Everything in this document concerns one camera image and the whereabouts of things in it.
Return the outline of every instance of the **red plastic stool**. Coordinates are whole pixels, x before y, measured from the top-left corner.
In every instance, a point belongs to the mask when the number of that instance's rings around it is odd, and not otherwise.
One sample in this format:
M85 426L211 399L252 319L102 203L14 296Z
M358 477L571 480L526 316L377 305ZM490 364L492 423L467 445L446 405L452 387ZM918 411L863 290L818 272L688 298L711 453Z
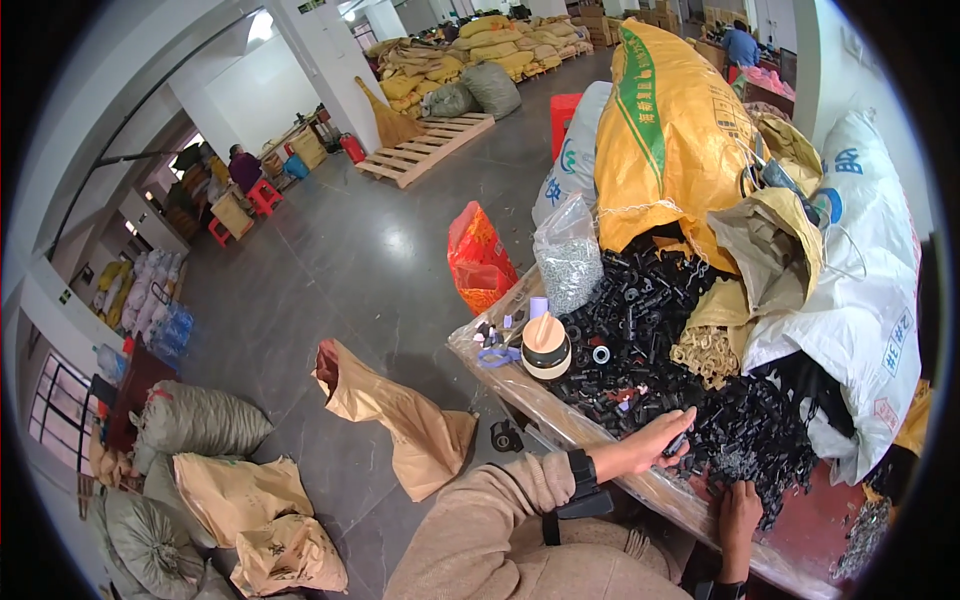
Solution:
M266 180L259 180L247 192L247 198L253 204L253 210L258 215L274 214L273 205L283 200L283 196L277 192Z
M550 152L556 160L564 145L566 130L570 128L573 112L583 94L560 94L550 97Z
M216 218L216 217L213 217L213 221L210 221L210 225L206 226L206 228L210 230L210 233L213 233L213 239L217 240L217 242L218 242L221 246L223 246L224 248L226 248L226 247L227 247L227 240L230 238L230 231L229 231L229 229L227 229L226 227L224 227L224 231L225 231L226 233L217 233L217 226L218 226L218 225L220 225L220 219L218 219L218 218Z

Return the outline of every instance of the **green stripe on sack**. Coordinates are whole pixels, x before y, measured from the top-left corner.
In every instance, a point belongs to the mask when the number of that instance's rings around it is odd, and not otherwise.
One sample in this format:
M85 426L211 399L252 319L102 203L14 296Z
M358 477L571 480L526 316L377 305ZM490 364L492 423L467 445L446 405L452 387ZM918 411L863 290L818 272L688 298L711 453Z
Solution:
M657 68L647 47L635 33L621 27L620 35L625 46L625 64L623 78L616 89L616 105L653 170L662 197L666 156L660 112L657 110Z

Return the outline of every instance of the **broom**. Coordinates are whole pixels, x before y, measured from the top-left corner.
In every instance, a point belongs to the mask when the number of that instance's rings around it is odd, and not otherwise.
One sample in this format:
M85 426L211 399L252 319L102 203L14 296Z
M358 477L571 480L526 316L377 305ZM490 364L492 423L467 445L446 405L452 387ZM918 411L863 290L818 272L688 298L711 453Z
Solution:
M363 80L359 77L353 78L367 94L370 100L370 106L373 108L373 116L376 117L376 130L380 133L380 144L383 148L395 148L397 144L408 142L418 135L424 135L426 128L415 119L405 114L393 110L367 89Z

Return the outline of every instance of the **red plastic bag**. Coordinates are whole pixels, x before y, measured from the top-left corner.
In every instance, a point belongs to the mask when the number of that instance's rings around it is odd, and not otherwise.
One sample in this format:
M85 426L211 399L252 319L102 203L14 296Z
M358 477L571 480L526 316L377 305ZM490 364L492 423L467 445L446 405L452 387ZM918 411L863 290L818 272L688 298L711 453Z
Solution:
M460 296L479 315L516 283L516 269L493 224L476 201L450 224L446 262Z

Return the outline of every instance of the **pink fabric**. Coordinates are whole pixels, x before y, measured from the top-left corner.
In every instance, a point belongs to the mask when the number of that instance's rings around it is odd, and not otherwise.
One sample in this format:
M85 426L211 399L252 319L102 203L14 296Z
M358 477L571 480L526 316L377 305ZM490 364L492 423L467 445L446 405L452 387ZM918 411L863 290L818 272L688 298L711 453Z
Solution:
M796 93L790 88L789 84L780 80L780 74L777 71L768 71L758 66L748 66L741 72L751 84L759 85L763 89L770 90L784 98L796 100Z

